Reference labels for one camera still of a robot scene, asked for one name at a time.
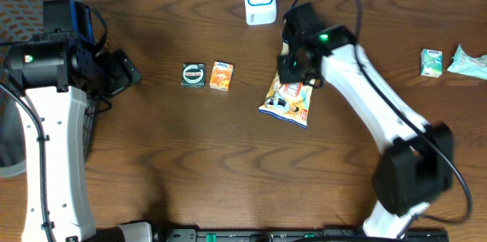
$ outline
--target chip bag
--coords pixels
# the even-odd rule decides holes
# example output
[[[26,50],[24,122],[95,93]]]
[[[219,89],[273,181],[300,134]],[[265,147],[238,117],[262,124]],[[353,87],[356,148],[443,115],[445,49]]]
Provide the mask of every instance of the chip bag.
[[[288,44],[283,44],[282,52],[287,53]],[[276,119],[298,124],[306,129],[312,90],[311,86],[303,85],[303,83],[281,84],[276,72],[267,92],[266,100],[259,107],[259,112],[267,113]]]

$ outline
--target wooden table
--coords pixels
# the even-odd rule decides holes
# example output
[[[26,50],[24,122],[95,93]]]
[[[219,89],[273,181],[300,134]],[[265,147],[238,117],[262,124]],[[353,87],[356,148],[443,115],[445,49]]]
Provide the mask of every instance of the wooden table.
[[[85,0],[100,9],[110,48],[143,75],[99,116],[86,164],[99,228],[147,218],[201,228],[322,228],[360,225],[376,202],[379,154],[366,127],[330,86],[314,91],[308,129],[257,112],[282,48],[282,19],[250,27],[244,0]],[[293,0],[277,0],[281,17]],[[355,26],[352,0],[312,1],[327,24]],[[487,0],[363,0],[361,43],[392,88],[456,136],[455,162],[469,182],[471,220],[446,226],[451,241],[483,240],[487,225],[486,81],[446,72],[462,43],[487,53]],[[444,53],[444,74],[419,76],[423,48]],[[184,62],[235,64],[229,92],[180,86]],[[25,175],[0,180],[0,239],[20,239]],[[462,190],[428,214],[461,215]]]

